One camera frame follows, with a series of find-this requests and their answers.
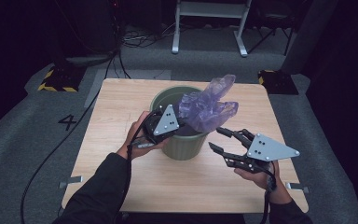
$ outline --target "wooden table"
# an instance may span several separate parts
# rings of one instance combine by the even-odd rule
[[[189,85],[205,89],[208,82],[160,81],[109,78],[103,86],[89,121],[72,176],[87,181],[110,152],[122,145],[131,124],[142,111],[149,110],[154,96],[165,88]],[[223,127],[243,128],[283,142],[281,130],[267,92],[261,85],[234,84],[222,102],[236,101],[240,107],[235,117]],[[246,148],[234,138],[210,133],[200,154],[188,161],[175,161],[156,149],[132,162],[129,193],[121,208],[126,212],[180,213],[262,213],[264,190],[234,174],[208,142],[226,152],[244,154]],[[283,182],[298,183],[290,159],[280,161]],[[62,200],[65,207],[83,183],[70,184]],[[304,193],[289,191],[300,208],[308,211]]]

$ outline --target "purple plastic bag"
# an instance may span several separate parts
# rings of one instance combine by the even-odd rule
[[[237,114],[237,102],[219,102],[234,81],[234,75],[216,77],[204,91],[185,93],[179,103],[179,117],[197,132],[213,132]]]

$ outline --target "hand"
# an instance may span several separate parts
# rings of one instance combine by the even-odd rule
[[[117,154],[120,155],[121,157],[123,157],[124,159],[128,158],[128,154],[127,154],[127,146],[130,144],[131,139],[133,138],[133,136],[135,135],[136,131],[138,130],[139,126],[142,124],[142,122],[144,121],[144,119],[147,117],[147,115],[149,114],[148,111],[144,111],[141,116],[138,118],[138,120],[136,122],[133,122],[133,124],[130,127],[129,132],[127,133],[127,138],[126,141],[124,142],[123,146],[117,151]],[[143,131],[141,130],[138,133],[138,136],[143,135]],[[137,157],[141,157],[145,154],[147,154],[149,151],[155,149],[155,148],[163,148],[165,144],[167,144],[169,138],[165,139],[164,141],[162,141],[161,143],[159,143],[158,145],[152,146],[152,147],[144,147],[144,148],[138,148],[137,146],[133,146],[132,148],[132,155],[131,155],[131,159],[135,159]]]
[[[278,162],[274,161],[273,165],[271,164],[270,166],[273,167],[271,172],[273,174],[275,174],[275,177],[277,179],[279,179],[279,164],[278,164]],[[251,180],[251,181],[255,182],[255,184],[258,187],[260,187],[261,189],[267,188],[267,180],[268,180],[269,176],[264,172],[252,174],[252,173],[242,170],[240,168],[235,168],[234,173],[237,175],[240,175],[244,179]]]
[[[284,186],[283,182],[281,181],[279,164],[277,161],[274,161],[273,164],[275,167],[275,169],[274,169],[275,173],[274,173],[274,170],[272,170],[272,173],[275,174],[275,178],[277,181],[277,183],[276,183],[277,188],[274,191],[272,191],[271,194],[269,195],[269,201],[271,203],[279,203],[279,204],[290,203],[292,201],[292,197],[290,196],[289,192],[287,191],[286,187]],[[269,176],[267,174],[265,174],[264,172],[252,174],[245,170],[235,168],[234,173],[237,175],[240,175],[244,179],[251,180],[251,181],[255,182],[255,184],[262,189],[267,188],[267,179],[269,178]]]

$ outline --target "gray carpet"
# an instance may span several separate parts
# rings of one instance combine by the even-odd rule
[[[243,34],[245,46],[252,46],[258,38],[257,31],[246,30]],[[259,70],[279,69],[284,61],[285,37],[280,32],[247,58],[240,56],[232,29],[187,30],[180,41],[177,55],[171,54],[171,35],[146,48],[123,47],[126,70],[134,78],[139,78],[135,75],[139,71],[169,71],[171,80],[210,81],[234,74],[237,83],[257,83]],[[114,65],[122,75],[118,59]],[[68,134],[66,125],[58,121],[68,115],[76,121],[80,119],[106,66],[107,63],[89,67],[79,92],[38,91],[51,65],[41,68],[25,86],[28,96],[0,120],[0,223],[20,223],[21,195],[28,180]],[[113,65],[108,74],[116,75]],[[301,183],[310,188],[306,195],[309,215],[314,223],[358,223],[358,203],[351,181],[328,145],[305,96],[310,81],[302,75],[294,75],[293,80],[299,95],[270,95],[269,99],[286,144],[301,151],[293,162]],[[25,201],[26,223],[50,223],[57,216],[64,194],[64,189],[58,188],[59,182],[72,172],[91,113],[92,109],[34,179]],[[244,216],[247,223],[261,220],[261,214]]]

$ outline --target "triangular metal plate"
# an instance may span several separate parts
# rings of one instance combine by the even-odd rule
[[[168,105],[153,134],[160,135],[177,129],[179,129],[179,123],[173,111],[173,106]]]
[[[293,148],[258,133],[249,147],[247,155],[250,158],[261,161],[276,161],[297,157],[300,153]]]

